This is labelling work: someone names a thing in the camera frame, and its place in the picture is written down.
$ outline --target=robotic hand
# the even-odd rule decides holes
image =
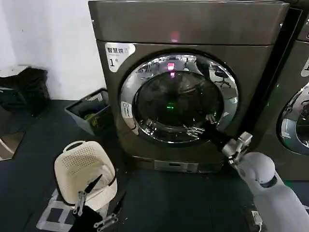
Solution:
[[[269,232],[308,232],[309,215],[296,194],[275,170],[273,160],[259,152],[247,152],[252,135],[244,132],[237,140],[218,131],[214,124],[187,128],[187,134],[210,140],[228,158],[247,183],[257,210]]]

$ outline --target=washing machine door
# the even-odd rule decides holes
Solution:
[[[205,120],[223,130],[237,109],[239,97],[231,72],[197,54],[166,54],[140,64],[120,92],[124,121],[138,135],[164,143],[198,140],[185,127]]]
[[[293,152],[309,155],[309,83],[288,102],[279,122],[283,144]]]

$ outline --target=gray washing machine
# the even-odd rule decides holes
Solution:
[[[300,11],[278,79],[253,131],[285,180],[309,180],[309,16]]]
[[[236,136],[289,4],[90,1],[124,151],[142,167],[217,172],[224,157],[187,135],[205,118]]]

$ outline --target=plastic bin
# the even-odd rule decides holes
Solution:
[[[28,111],[35,116],[50,100],[46,87],[47,71],[31,67],[17,70],[0,72],[0,105],[12,113]]]
[[[72,116],[79,127],[92,135],[103,131],[113,123],[108,93],[104,88],[69,105],[65,111]]]

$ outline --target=door glass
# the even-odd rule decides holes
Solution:
[[[145,83],[136,97],[140,123],[171,132],[198,125],[205,116],[219,121],[224,108],[218,87],[188,71],[165,72]]]
[[[297,120],[296,133],[299,140],[307,147],[309,147],[309,100],[301,103],[303,110]]]

